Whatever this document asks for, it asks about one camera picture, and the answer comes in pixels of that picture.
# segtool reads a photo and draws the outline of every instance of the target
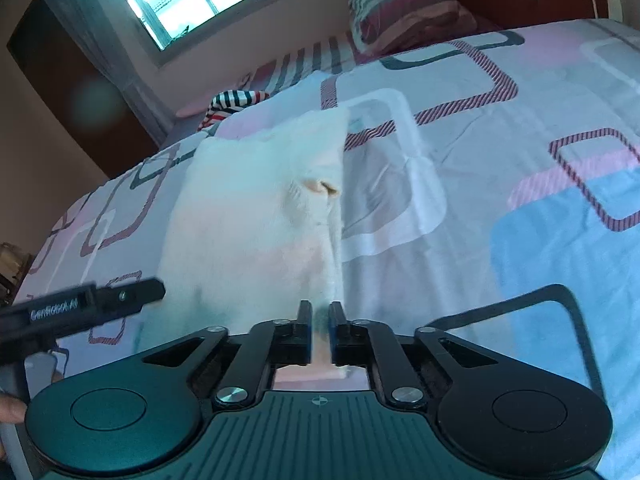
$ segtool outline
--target white towel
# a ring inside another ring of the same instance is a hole
[[[314,341],[342,300],[342,155],[349,111],[311,111],[242,140],[202,141],[169,222],[138,351],[210,325],[246,333],[314,307]],[[314,343],[313,361],[330,358]],[[312,368],[313,377],[337,369]]]

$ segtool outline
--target striped pillow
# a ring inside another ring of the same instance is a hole
[[[349,0],[356,48],[394,54],[476,32],[473,15],[457,0]]]

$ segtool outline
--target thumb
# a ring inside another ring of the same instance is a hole
[[[24,422],[26,411],[27,405],[20,399],[0,394],[0,422],[21,424]]]

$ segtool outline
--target bed sheet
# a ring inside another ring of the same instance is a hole
[[[314,72],[216,133],[238,138],[311,109],[349,107],[347,316],[406,334],[440,320],[592,388],[614,418],[598,471],[616,480],[640,475],[639,45],[640,33],[609,20],[491,32]],[[74,204],[18,299],[153,276],[205,136]],[[481,309],[552,284],[576,303],[551,295],[512,312]],[[135,352],[146,315],[60,340],[66,374]]]

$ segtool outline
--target screw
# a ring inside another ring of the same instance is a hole
[[[422,399],[423,394],[418,388],[403,386],[402,388],[396,388],[395,390],[393,390],[391,396],[398,402],[415,404]]]
[[[216,397],[220,402],[224,402],[225,404],[235,404],[236,402],[242,402],[245,400],[249,394],[246,392],[244,388],[239,388],[238,386],[228,386],[226,388],[222,388],[218,390],[216,393]]]

